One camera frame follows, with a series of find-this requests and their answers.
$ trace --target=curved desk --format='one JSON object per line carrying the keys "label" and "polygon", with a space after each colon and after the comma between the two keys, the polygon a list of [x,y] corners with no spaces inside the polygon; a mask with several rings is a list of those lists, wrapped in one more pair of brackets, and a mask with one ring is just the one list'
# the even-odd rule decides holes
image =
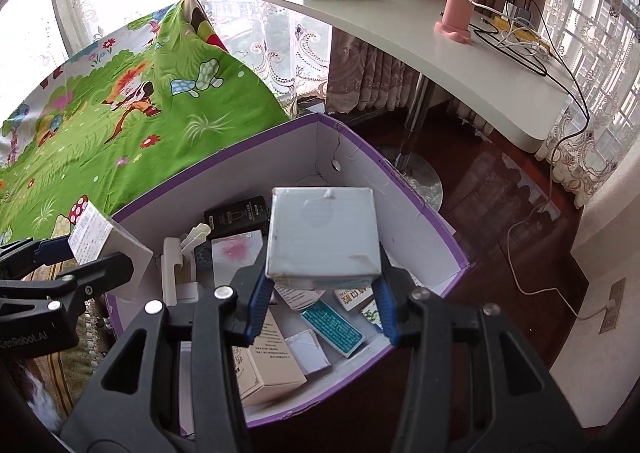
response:
{"label": "curved desk", "polygon": [[[488,46],[433,32],[444,0],[264,0],[297,11],[374,45],[415,68],[484,117],[511,143],[536,152],[564,107],[566,93]],[[473,22],[479,25],[479,15]],[[567,87],[571,78],[557,62],[549,74]]]}

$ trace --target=cartoon bedsheet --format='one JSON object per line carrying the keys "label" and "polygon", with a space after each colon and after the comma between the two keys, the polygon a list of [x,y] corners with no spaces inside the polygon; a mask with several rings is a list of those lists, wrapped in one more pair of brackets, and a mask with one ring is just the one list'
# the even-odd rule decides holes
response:
{"label": "cartoon bedsheet", "polygon": [[287,120],[257,75],[185,16],[180,3],[93,43],[2,124],[0,242],[66,234],[87,200],[112,214]]}

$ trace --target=black cable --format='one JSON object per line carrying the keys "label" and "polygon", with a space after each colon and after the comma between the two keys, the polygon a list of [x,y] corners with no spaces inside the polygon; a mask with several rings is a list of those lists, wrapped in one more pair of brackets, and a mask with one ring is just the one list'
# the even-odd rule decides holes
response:
{"label": "black cable", "polygon": [[[533,61],[531,61],[531,59],[529,59],[527,56],[524,56],[523,54],[517,52],[516,50],[512,49],[508,45],[504,47],[498,46],[498,44],[500,43],[500,40],[498,40],[495,37],[495,35],[499,34],[500,31],[497,29],[497,27],[495,27],[489,21],[485,20],[484,18],[482,20],[489,26],[493,27],[495,30],[490,31],[490,30],[482,29],[481,27],[475,26],[470,22],[469,25],[473,28],[474,34],[478,36],[478,38],[483,40],[488,45],[492,46],[494,49],[500,51],[505,56],[508,56],[509,58],[513,59],[513,61],[520,63],[524,68],[532,72],[535,72],[540,77],[546,77],[548,75],[545,64],[542,61],[540,61],[540,59],[538,59],[535,54],[529,53],[529,57],[533,58]],[[494,40],[495,44],[491,43],[489,39],[485,37],[485,35],[487,35],[491,40]]]}
{"label": "black cable", "polygon": [[[542,25],[545,27],[545,31],[546,31],[546,35],[549,38],[549,43],[551,44],[551,47],[553,48],[554,52],[558,55],[553,56],[553,58],[555,58],[557,61],[559,61],[562,66],[566,69],[566,71],[569,73],[569,75],[572,77],[572,79],[574,80],[575,86],[578,89],[578,94],[580,94],[580,99],[582,100],[582,105],[580,103],[578,103],[578,101],[575,101],[575,96],[573,94],[570,93],[570,96],[573,98],[573,100],[575,101],[575,103],[578,105],[578,108],[580,109],[580,111],[582,112],[582,114],[585,116],[586,118],[586,123],[584,125],[584,128],[581,129],[580,131],[576,132],[574,134],[574,136],[578,136],[581,133],[583,133],[586,129],[587,126],[589,125],[589,121],[591,120],[591,114],[589,111],[589,107],[587,106],[587,101],[584,99],[584,95],[582,94],[582,89],[580,88],[580,84],[578,83],[578,80],[575,78],[574,73],[571,72],[569,70],[569,67],[567,67],[566,63],[562,60],[562,57],[560,56],[560,53],[558,52],[558,50],[556,49],[556,46],[554,45],[553,40],[551,39],[551,33],[549,32],[549,28],[546,26],[546,22],[545,22],[545,17],[542,14],[542,10],[540,9],[539,5],[536,3],[535,0],[530,0],[530,3],[532,3],[533,5],[535,5],[536,9],[538,10],[538,14],[540,15],[540,19],[542,20]],[[561,85],[558,80],[556,80],[554,77],[549,76],[551,79],[553,79],[553,81],[555,81],[556,83],[558,83],[563,89],[566,90],[566,87],[564,87],[563,85]]]}

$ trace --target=metal screw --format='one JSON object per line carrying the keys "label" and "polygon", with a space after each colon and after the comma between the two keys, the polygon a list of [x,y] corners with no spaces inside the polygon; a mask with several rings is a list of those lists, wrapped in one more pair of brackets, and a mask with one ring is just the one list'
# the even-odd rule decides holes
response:
{"label": "metal screw", "polygon": [[218,287],[213,295],[218,299],[228,299],[234,295],[234,290],[228,285],[223,285],[222,287]]}
{"label": "metal screw", "polygon": [[482,312],[487,316],[498,316],[498,314],[500,314],[500,307],[495,303],[485,303],[482,307]]}
{"label": "metal screw", "polygon": [[429,289],[425,289],[424,287],[416,287],[411,293],[411,297],[416,301],[429,299],[430,296],[431,291]]}
{"label": "metal screw", "polygon": [[145,312],[147,314],[157,314],[162,310],[162,302],[158,299],[153,299],[146,302]]}

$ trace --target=wooden floor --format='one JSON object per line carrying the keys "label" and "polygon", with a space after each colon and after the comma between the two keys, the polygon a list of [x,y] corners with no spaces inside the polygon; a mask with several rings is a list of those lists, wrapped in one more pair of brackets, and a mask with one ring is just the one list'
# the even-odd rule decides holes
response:
{"label": "wooden floor", "polygon": [[[370,143],[397,144],[404,111],[354,127]],[[506,232],[529,215],[548,190],[548,165],[524,154],[497,132],[489,139],[470,125],[431,109],[416,152],[440,176],[440,213],[471,263],[448,299],[467,305],[500,305],[550,367],[574,323],[556,293],[524,296],[506,260]],[[523,289],[558,287],[578,310],[587,280],[569,251],[580,220],[573,196],[554,186],[552,205],[514,229],[513,263]],[[388,452],[394,437],[410,354],[393,351],[329,400],[280,423],[251,431],[257,452]],[[465,427],[452,414],[453,433]]]}

